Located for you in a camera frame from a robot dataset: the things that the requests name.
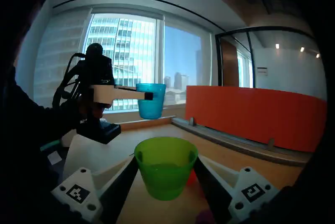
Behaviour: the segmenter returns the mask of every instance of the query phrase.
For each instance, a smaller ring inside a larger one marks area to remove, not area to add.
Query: blue sky
[[[188,84],[196,84],[196,52],[201,50],[201,38],[176,28],[165,26],[164,77],[171,77],[173,86],[175,73],[188,75]]]

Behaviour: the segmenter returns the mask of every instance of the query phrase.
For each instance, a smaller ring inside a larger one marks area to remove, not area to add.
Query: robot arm
[[[199,155],[194,171],[216,223],[240,223],[278,193],[251,167],[235,171]],[[137,172],[134,155],[97,173],[81,167],[52,194],[90,223],[116,223]]]
[[[138,92],[136,89],[117,86],[113,77],[112,61],[103,56],[102,52],[103,48],[100,44],[91,44],[86,54],[76,53],[71,57],[64,78],[54,95],[53,108],[59,107],[61,98],[76,100],[80,95],[89,97],[94,102],[100,103],[102,107],[113,104],[114,99],[153,99],[151,92]],[[83,60],[79,60],[70,69],[74,57],[80,57]],[[65,91],[65,88],[71,84],[74,84],[72,91]],[[103,144],[109,143],[121,133],[119,125],[94,118],[90,108],[88,108],[87,120],[79,124],[76,129],[78,134]]]

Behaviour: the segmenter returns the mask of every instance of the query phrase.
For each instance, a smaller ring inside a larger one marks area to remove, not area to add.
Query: green cup
[[[173,137],[144,140],[134,153],[148,193],[161,201],[181,194],[198,156],[195,145]]]

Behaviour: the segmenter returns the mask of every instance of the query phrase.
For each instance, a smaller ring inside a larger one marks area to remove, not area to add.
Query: skyscraper
[[[202,62],[202,51],[196,52],[196,85],[203,85],[203,62]]]
[[[164,84],[166,85],[166,88],[170,88],[171,87],[171,77],[166,76],[164,78]]]
[[[85,47],[99,43],[103,55],[112,59],[113,75],[118,85],[135,86],[154,82],[155,20],[122,14],[94,14]],[[132,99],[114,100],[113,110],[137,108]]]
[[[175,85],[174,88],[177,90],[181,90],[181,73],[176,72],[175,73]]]
[[[181,75],[181,90],[186,90],[186,86],[188,85],[188,76]]]
[[[174,88],[176,90],[186,90],[187,85],[188,85],[188,76],[182,75],[180,72],[176,72]]]

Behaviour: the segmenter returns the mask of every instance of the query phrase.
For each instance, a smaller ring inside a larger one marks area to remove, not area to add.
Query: orange partition
[[[187,86],[186,116],[197,124],[277,147],[313,152],[326,122],[327,102],[279,90]]]

